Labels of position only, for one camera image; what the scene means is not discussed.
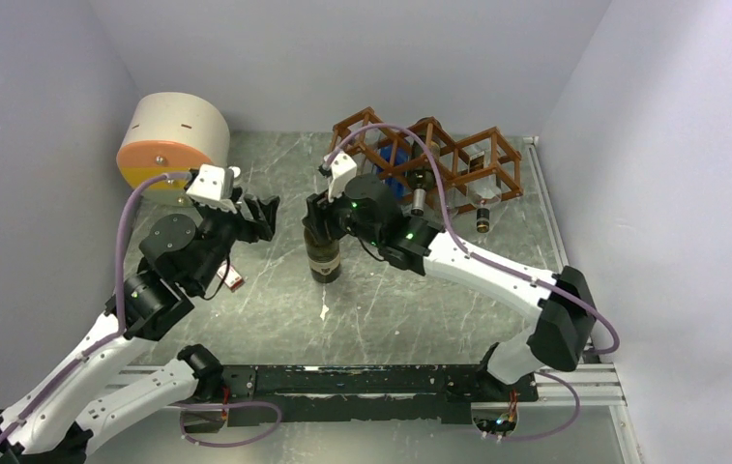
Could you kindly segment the dark bottle cream label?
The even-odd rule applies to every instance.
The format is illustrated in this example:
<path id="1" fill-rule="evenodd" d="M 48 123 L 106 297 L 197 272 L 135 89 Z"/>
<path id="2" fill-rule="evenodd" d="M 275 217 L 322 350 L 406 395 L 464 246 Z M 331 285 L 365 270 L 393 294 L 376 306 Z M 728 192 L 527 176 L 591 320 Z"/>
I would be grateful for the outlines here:
<path id="1" fill-rule="evenodd" d="M 312 224 L 306 217 L 302 224 L 312 278 L 322 284 L 334 282 L 341 275 L 339 240 L 331 236 L 325 226 Z"/>

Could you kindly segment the green wine bottle brown label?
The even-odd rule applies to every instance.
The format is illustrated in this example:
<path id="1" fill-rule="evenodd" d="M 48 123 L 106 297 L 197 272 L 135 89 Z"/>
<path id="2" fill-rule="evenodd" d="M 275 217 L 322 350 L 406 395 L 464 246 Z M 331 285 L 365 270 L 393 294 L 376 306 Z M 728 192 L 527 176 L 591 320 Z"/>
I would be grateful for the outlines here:
<path id="1" fill-rule="evenodd" d="M 434 156 L 439 156 L 441 151 L 440 140 L 434 132 L 431 133 L 430 139 L 427 139 L 428 129 L 432 126 L 433 124 L 428 121 L 424 128 L 420 128 L 416 131 L 416 134 L 422 142 L 426 143 L 429 151 Z M 411 147 L 411 160 L 425 161 L 425 164 L 420 167 L 410 169 L 405 173 L 406 182 L 413 190 L 413 200 L 410 213 L 413 216 L 421 217 L 425 211 L 427 192 L 435 187 L 435 180 L 430 164 L 427 162 L 427 156 L 424 153 L 423 145 L 413 141 Z"/>

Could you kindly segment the small dark bottle gold cap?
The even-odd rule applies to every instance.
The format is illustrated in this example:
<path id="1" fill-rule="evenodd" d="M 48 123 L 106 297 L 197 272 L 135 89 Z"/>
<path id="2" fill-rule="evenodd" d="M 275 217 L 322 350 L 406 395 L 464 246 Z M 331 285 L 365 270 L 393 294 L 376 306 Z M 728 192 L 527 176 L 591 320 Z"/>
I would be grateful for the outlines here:
<path id="1" fill-rule="evenodd" d="M 466 149 L 469 155 L 468 173 L 478 172 L 491 166 L 491 150 L 481 144 L 470 145 Z M 491 227 L 491 208 L 501 202 L 501 184 L 497 182 L 496 173 L 491 171 L 487 176 L 469 182 L 467 198 L 476 209 L 476 230 L 487 233 Z"/>

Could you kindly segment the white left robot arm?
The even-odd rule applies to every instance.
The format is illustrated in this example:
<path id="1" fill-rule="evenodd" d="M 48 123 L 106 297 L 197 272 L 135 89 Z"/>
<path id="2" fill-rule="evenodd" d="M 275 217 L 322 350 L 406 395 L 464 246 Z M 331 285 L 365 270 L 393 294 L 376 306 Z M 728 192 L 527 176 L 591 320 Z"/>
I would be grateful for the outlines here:
<path id="1" fill-rule="evenodd" d="M 239 243 L 271 241 L 278 197 L 197 204 L 160 218 L 83 340 L 34 389 L 0 410 L 0 463 L 82 463 L 101 445 L 170 405 L 201 406 L 227 387 L 220 361 L 193 344 L 149 377 L 105 393 L 111 378 L 188 316 Z"/>

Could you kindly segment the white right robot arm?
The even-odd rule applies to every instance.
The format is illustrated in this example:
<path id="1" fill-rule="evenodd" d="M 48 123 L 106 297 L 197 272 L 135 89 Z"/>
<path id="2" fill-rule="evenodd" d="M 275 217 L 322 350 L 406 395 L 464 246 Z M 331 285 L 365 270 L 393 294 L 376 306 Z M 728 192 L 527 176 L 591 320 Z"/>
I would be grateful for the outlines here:
<path id="1" fill-rule="evenodd" d="M 310 195 L 303 225 L 315 247 L 351 236 L 398 270 L 460 284 L 516 310 L 529 326 L 486 353 L 477 385 L 487 399 L 502 399 L 542 367 L 572 372 L 583 359 L 597 319 L 586 276 L 572 266 L 535 269 L 453 237 L 437 222 L 403 213 L 373 174 L 354 177 L 338 196 Z"/>

